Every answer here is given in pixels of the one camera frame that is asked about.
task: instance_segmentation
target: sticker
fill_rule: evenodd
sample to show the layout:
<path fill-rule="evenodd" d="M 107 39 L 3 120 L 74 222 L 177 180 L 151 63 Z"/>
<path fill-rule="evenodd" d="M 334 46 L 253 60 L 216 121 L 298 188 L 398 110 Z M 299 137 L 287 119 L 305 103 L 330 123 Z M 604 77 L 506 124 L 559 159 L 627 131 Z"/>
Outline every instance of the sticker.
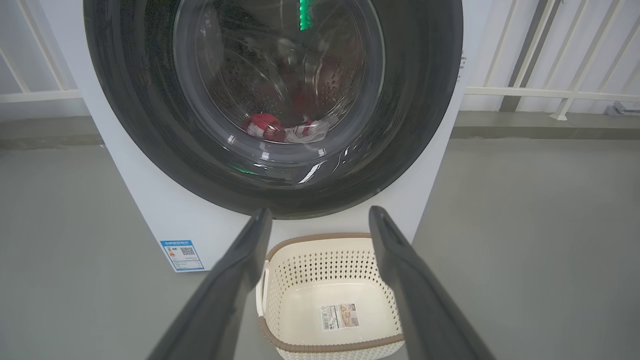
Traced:
<path fill-rule="evenodd" d="M 204 270 L 191 240 L 160 241 L 176 271 Z"/>
<path fill-rule="evenodd" d="M 327 305 L 320 309 L 322 330 L 332 331 L 359 327 L 356 304 Z"/>

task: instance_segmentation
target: perforated basket wall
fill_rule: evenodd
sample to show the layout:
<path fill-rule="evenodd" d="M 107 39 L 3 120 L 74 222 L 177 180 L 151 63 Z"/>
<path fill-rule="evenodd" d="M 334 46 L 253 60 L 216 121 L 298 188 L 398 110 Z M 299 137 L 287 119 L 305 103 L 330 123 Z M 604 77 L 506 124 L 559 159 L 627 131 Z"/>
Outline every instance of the perforated basket wall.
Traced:
<path fill-rule="evenodd" d="M 291 239 L 275 247 L 267 259 L 266 293 L 262 303 L 258 304 L 264 307 L 260 324 L 268 340 L 276 345 L 285 359 L 379 359 L 393 354 L 403 344 L 395 296 L 380 278 L 369 234 L 330 234 Z M 295 320 L 291 321 L 291 315 L 283 316 L 285 311 L 291 312 L 294 307 L 289 302 L 284 308 L 288 297 L 301 296 L 295 295 L 295 291 L 327 288 L 333 292 L 315 293 L 314 296 L 346 299 L 341 291 L 349 293 L 354 286 L 363 286 L 363 289 L 370 291 L 367 301 L 376 304 L 375 307 L 369 307 L 369 312 L 379 316 L 369 316 L 367 319 L 369 327 L 378 327 L 367 333 L 371 339 L 358 341 L 358 338 L 362 338 L 361 334 L 344 329 L 341 330 L 344 334 L 340 335 L 340 341 L 331 343 L 336 335 L 318 332 L 315 328 L 308 330 Z M 312 298 L 304 300 L 303 303 L 317 301 Z M 286 334 L 286 330 L 291 332 L 291 328 L 287 327 L 292 326 L 296 329 L 299 343 L 291 343 L 291 336 Z M 309 338 L 298 334 L 305 331 Z"/>

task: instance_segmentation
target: washing machine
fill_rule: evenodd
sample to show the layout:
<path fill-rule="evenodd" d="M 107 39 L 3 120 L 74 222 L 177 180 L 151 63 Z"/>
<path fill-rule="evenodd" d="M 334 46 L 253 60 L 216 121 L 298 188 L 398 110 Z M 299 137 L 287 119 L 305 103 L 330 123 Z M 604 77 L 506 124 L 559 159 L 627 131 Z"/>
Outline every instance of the washing machine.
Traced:
<path fill-rule="evenodd" d="M 368 232 L 372 205 L 412 239 L 490 5 L 42 1 L 177 272 L 210 269 L 259 208 L 275 219 L 270 247 Z"/>

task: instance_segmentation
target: concrete floor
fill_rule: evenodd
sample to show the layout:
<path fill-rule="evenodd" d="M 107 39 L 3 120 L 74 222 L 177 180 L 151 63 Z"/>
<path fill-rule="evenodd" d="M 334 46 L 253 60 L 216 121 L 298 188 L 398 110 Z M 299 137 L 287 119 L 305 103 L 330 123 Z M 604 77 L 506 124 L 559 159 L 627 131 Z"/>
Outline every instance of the concrete floor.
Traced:
<path fill-rule="evenodd" d="M 640 353 L 639 158 L 450 143 L 414 245 L 497 359 Z M 0 246 L 7 360 L 144 359 L 205 275 L 171 270 L 103 147 L 0 152 Z M 236 359 L 279 359 L 244 313 Z"/>

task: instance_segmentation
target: laundry basket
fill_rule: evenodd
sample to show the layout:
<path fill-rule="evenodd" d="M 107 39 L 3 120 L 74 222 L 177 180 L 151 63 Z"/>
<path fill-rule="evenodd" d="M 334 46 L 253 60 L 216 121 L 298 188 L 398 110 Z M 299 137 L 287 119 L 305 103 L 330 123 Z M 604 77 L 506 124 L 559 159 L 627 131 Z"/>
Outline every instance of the laundry basket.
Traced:
<path fill-rule="evenodd" d="M 256 287 L 260 328 L 286 360 L 373 360 L 404 343 L 371 235 L 305 236 L 269 251 Z"/>

